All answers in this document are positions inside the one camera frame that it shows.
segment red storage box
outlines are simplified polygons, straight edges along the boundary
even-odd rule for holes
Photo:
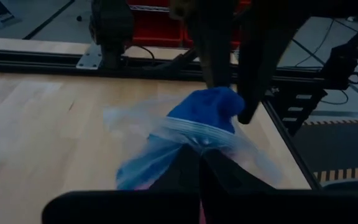
[[[167,12],[132,11],[135,19],[133,43],[142,46],[179,47],[183,40],[180,21]]]
[[[242,11],[246,7],[246,5],[249,5],[249,4],[251,4],[250,0],[249,1],[240,1],[240,3],[238,4],[238,6],[236,8],[236,12]]]
[[[133,6],[158,6],[168,7],[169,0],[127,0],[128,5]]]

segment ziplock bag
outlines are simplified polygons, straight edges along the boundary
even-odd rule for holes
[[[185,98],[164,96],[130,108],[105,108],[104,123],[114,138],[120,140],[125,161],[116,174],[117,189],[147,189],[168,169],[184,144],[200,154],[219,149],[268,184],[281,180],[281,173],[273,162],[235,122],[231,121],[233,134],[207,124],[167,116]]]

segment metal bracket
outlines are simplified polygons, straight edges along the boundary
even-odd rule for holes
[[[97,70],[102,61],[102,53],[100,46],[96,45],[93,41],[90,47],[86,50],[85,54],[82,55],[78,61],[76,68]]]

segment blue towel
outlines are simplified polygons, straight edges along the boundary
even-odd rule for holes
[[[234,133],[233,116],[245,107],[244,100],[227,87],[194,91],[167,116],[208,124]],[[169,167],[181,144],[150,136],[144,151],[137,158],[123,164],[117,172],[117,188],[134,190],[156,180]]]
[[[231,118],[245,108],[244,100],[228,87],[197,90],[176,106],[168,116],[208,124],[234,133]]]

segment floor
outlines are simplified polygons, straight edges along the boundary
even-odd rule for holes
[[[90,0],[76,0],[70,4],[69,0],[5,0],[16,12],[23,22],[0,30],[0,37],[28,38],[29,34],[43,21],[56,14],[59,9],[67,8],[55,15],[56,17],[41,31],[31,36],[34,40],[51,40],[63,42],[91,42],[88,31],[90,15]],[[76,21],[77,16],[83,16],[82,22]],[[296,34],[279,66],[294,66],[309,52],[314,52],[321,44],[332,19],[312,17]],[[320,66],[330,54],[331,48],[346,43],[358,31],[358,23],[347,22],[345,19],[336,19],[321,48],[315,53],[317,58],[309,58],[300,66]],[[328,102],[343,102],[346,97],[341,91],[329,90],[324,99]],[[330,105],[320,103],[310,116],[309,121],[335,121],[341,119],[358,118],[358,85],[350,86],[345,91],[349,101],[344,105]]]
[[[305,123],[293,143],[320,182],[358,179],[358,119]]]

